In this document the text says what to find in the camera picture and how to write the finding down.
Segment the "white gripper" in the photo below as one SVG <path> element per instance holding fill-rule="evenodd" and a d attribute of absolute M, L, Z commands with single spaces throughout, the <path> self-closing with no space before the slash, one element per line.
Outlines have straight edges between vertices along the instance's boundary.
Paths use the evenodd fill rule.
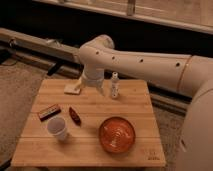
<path fill-rule="evenodd" d="M 79 79 L 74 85 L 74 90 L 81 90 L 84 86 L 96 87 L 99 93 L 102 96 L 105 96 L 104 89 L 102 87 L 103 80 L 103 69 L 84 68 L 81 75 L 81 79 Z"/>

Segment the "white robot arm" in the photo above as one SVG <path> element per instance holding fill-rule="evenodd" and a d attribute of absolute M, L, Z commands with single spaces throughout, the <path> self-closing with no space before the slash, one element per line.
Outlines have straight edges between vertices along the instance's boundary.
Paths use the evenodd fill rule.
<path fill-rule="evenodd" d="M 213 171 L 213 58 L 118 51 L 100 35 L 80 46 L 78 59 L 84 85 L 100 87 L 111 70 L 190 97 L 175 171 Z"/>

